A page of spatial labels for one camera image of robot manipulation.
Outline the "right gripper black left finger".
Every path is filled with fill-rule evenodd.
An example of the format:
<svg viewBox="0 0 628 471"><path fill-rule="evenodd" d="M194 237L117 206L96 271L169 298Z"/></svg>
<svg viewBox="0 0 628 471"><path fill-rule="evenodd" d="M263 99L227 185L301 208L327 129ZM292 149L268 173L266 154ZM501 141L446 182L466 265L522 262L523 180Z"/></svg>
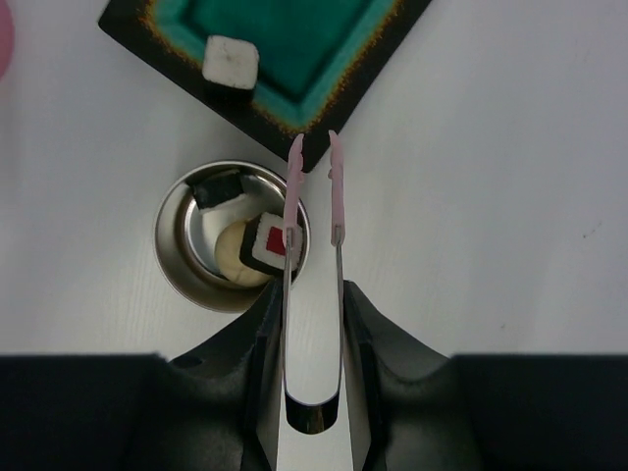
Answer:
<svg viewBox="0 0 628 471"><path fill-rule="evenodd" d="M5 470L273 470L283 290L173 360L5 355Z"/></svg>

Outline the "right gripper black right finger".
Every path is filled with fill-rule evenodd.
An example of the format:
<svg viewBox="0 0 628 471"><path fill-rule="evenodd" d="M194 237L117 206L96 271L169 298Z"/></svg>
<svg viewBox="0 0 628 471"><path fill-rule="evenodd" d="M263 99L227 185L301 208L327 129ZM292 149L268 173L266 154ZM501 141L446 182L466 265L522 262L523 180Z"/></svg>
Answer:
<svg viewBox="0 0 628 471"><path fill-rule="evenodd" d="M444 356L344 286L357 470L623 470L627 359Z"/></svg>

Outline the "pink metal tongs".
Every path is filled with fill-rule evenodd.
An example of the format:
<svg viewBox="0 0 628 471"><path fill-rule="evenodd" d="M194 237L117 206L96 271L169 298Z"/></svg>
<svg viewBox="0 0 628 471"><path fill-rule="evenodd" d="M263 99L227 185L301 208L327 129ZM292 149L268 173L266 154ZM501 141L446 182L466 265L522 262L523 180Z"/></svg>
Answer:
<svg viewBox="0 0 628 471"><path fill-rule="evenodd" d="M343 151L338 134L330 131L330 243L315 241L315 232L309 227L303 230L305 240L298 242L303 140L304 136L298 135L288 152L281 333L283 388L288 424L301 434L318 435L335 425L340 404L344 347Z"/></svg>

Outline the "round cream steamed bun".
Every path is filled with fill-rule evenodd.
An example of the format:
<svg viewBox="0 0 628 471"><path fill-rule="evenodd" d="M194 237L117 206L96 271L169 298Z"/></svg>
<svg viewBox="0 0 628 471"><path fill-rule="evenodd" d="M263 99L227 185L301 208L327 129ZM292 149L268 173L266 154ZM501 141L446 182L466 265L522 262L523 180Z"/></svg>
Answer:
<svg viewBox="0 0 628 471"><path fill-rule="evenodd" d="M241 288L256 288L268 283L271 276L244 265L240 260L244 230L244 221L227 226L216 240L214 257L219 271L227 280Z"/></svg>

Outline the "round steel lunch box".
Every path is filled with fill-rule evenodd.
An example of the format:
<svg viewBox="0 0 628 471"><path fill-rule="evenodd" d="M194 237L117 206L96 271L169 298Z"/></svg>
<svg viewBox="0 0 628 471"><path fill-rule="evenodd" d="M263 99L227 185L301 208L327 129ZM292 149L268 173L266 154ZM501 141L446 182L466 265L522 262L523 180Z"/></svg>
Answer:
<svg viewBox="0 0 628 471"><path fill-rule="evenodd" d="M238 170L244 198L222 209L201 213L190 187L220 172ZM210 163L180 178L164 197L153 230L156 259L170 285L187 300L209 310L242 313L265 285L241 288L219 271L214 257L220 233L237 221L261 213L283 213L286 181L274 172L237 160Z"/></svg>

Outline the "white sushi red centre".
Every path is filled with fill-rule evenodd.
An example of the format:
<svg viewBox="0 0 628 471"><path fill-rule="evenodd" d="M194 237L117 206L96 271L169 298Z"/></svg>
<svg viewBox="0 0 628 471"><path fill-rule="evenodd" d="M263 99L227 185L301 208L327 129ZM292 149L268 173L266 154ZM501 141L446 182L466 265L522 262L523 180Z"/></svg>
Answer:
<svg viewBox="0 0 628 471"><path fill-rule="evenodd" d="M247 221L239 251L240 262L258 272L280 277L286 262L283 229L283 218L274 213L264 212Z"/></svg>

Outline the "black seaweed sushi piece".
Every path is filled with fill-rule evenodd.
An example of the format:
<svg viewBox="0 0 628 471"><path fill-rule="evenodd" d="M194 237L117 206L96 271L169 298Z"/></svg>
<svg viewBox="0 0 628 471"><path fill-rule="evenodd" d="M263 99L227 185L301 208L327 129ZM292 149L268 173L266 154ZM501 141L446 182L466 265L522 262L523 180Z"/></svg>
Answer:
<svg viewBox="0 0 628 471"><path fill-rule="evenodd" d="M212 175L202 182L194 183L190 189L201 213L233 205L245 196L242 175L238 170Z"/></svg>

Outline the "pink lunch box lid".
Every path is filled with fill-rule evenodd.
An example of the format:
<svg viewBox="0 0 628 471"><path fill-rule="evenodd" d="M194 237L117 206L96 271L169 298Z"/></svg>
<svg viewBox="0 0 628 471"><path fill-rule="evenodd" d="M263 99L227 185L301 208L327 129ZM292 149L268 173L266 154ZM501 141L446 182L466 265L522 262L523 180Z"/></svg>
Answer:
<svg viewBox="0 0 628 471"><path fill-rule="evenodd" d="M6 75L10 66L15 45L13 15L5 0L0 4L0 78Z"/></svg>

